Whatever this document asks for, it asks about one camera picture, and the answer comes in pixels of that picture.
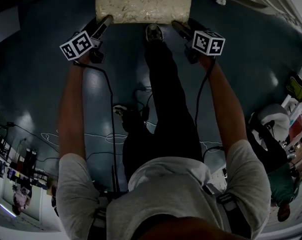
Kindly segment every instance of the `beige cushion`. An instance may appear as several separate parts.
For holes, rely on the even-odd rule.
[[[189,19],[191,0],[95,0],[97,21],[112,15],[114,23],[159,23]]]

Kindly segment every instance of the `black strap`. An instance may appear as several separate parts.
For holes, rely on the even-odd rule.
[[[225,210],[232,234],[250,239],[251,227],[240,210],[236,198],[230,193],[225,193],[218,196],[216,201],[222,204]]]

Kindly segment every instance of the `blue floor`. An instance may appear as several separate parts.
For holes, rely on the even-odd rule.
[[[0,122],[15,122],[37,136],[57,134],[58,108],[70,64],[59,46],[95,17],[95,0],[29,0],[19,7],[19,16],[21,31],[0,44]],[[192,0],[190,17],[226,38],[223,54],[217,61],[246,117],[267,104],[284,100],[284,84],[290,71],[297,72],[302,66],[302,37],[295,30],[278,18],[234,2],[221,6],[215,0]],[[133,90],[150,85],[144,60],[144,27],[142,24],[111,25],[102,38],[106,57],[100,67],[109,76],[115,104],[132,104]],[[163,33],[173,52],[187,105],[194,117],[197,93],[205,73],[198,64],[189,64],[184,55],[184,40],[171,26],[164,26]],[[83,95],[85,132],[110,134],[110,94],[101,73],[85,70]],[[148,93],[138,93],[144,103],[148,96]],[[156,124],[152,99],[149,105],[149,121]],[[115,131],[126,134],[118,118],[115,118]],[[198,131],[201,141],[220,141],[208,84],[202,91]],[[57,152],[35,137],[18,128],[10,129],[8,142],[15,149],[23,138],[38,150],[40,160],[58,157]],[[58,144],[52,135],[49,140]],[[87,156],[113,151],[112,144],[102,137],[86,136],[85,144]],[[116,147],[116,152],[121,154],[122,145]],[[223,164],[223,157],[221,151],[207,155],[207,163],[213,171]],[[126,181],[121,158],[119,155],[118,174],[124,190]],[[92,178],[111,188],[112,154],[93,154],[88,161]],[[37,167],[58,174],[57,159],[38,161]]]

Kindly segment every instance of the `shoe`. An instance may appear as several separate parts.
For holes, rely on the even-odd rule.
[[[145,28],[145,38],[148,42],[153,40],[163,41],[163,34],[157,24],[149,24]]]
[[[116,113],[119,117],[123,117],[123,114],[128,111],[128,108],[126,106],[122,105],[114,105],[113,106],[113,112]]]

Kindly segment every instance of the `person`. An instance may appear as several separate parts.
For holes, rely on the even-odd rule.
[[[279,222],[284,222],[290,216],[289,203],[299,193],[300,174],[297,170],[292,174],[286,151],[270,131],[259,122],[257,113],[252,116],[249,127],[256,130],[265,142],[267,150],[257,142],[251,130],[247,128],[247,139],[257,158],[262,162],[270,181],[272,206],[279,207],[277,219]]]
[[[27,178],[18,178],[13,189],[12,211],[19,216],[22,210],[28,209],[32,198],[32,186]]]
[[[155,110],[154,134],[147,131],[136,110],[122,114],[128,136],[123,165],[129,192],[108,203],[94,188],[86,163],[82,98],[83,71],[71,65],[58,118],[59,181],[57,211],[71,240],[256,239],[267,223],[271,191],[266,171],[246,136],[240,103],[220,66],[210,74],[215,116],[225,150],[226,193],[233,196],[243,223],[227,218],[214,195],[203,189],[210,176],[202,162],[197,129],[186,105],[178,69],[156,24],[146,27],[145,60],[149,67]],[[87,65],[87,56],[80,58]],[[200,56],[207,71],[212,59]],[[231,233],[234,222],[240,228]]]

